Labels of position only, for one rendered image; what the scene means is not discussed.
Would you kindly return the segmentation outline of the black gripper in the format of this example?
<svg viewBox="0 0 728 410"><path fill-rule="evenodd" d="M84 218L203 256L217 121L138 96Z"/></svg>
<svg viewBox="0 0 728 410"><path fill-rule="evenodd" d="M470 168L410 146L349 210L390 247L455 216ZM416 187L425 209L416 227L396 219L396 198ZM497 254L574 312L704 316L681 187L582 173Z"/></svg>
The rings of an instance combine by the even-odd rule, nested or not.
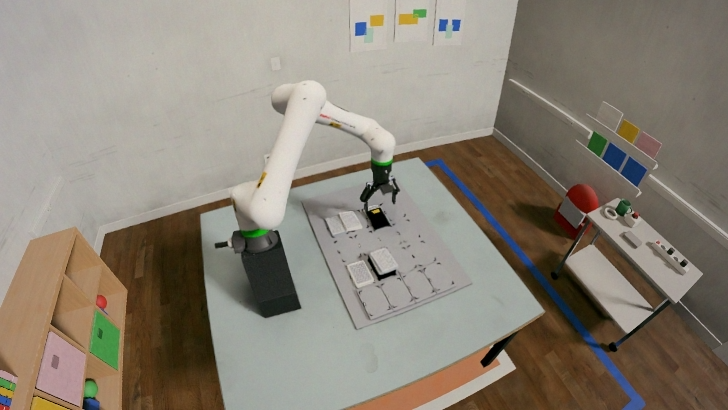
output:
<svg viewBox="0 0 728 410"><path fill-rule="evenodd" d="M386 182L389 183L390 181L391 182L392 181L394 182L394 183L393 182L392 183L394 184L394 186L396 188L392 192L392 203L395 204L396 195L398 194L398 192L400 192L400 189L399 189L398 185L396 184L395 178L393 176L391 176L391 178L389 178L389 174L387 174L387 175L377 175L377 174L373 173L373 181L372 181L372 183L366 182L366 187L364 188L364 190L363 190L363 192L362 192L362 194L360 196L360 200L361 200L361 202L364 203L364 210L366 212L368 212L368 202L367 201L374 194L374 192L376 192L377 190L380 190L379 189L380 188L380 183L386 183Z"/></svg>

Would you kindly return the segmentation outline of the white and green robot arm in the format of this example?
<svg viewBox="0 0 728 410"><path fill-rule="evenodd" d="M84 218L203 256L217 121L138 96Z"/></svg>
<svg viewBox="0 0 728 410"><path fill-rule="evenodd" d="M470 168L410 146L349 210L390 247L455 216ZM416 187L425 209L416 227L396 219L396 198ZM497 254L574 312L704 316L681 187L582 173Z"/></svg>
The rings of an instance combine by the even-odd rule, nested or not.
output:
<svg viewBox="0 0 728 410"><path fill-rule="evenodd" d="M231 190L240 230L234 231L228 241L215 243L216 249L229 246L235 254L259 253L277 244L277 234L271 229L284 218L294 172L315 123L339 129L366 143L371 149L373 173L387 175L392 170L393 135L375 120L326 101L326 92L319 83L307 80L280 85L271 96L271 104L284 115L275 144L259 182L242 183Z"/></svg>

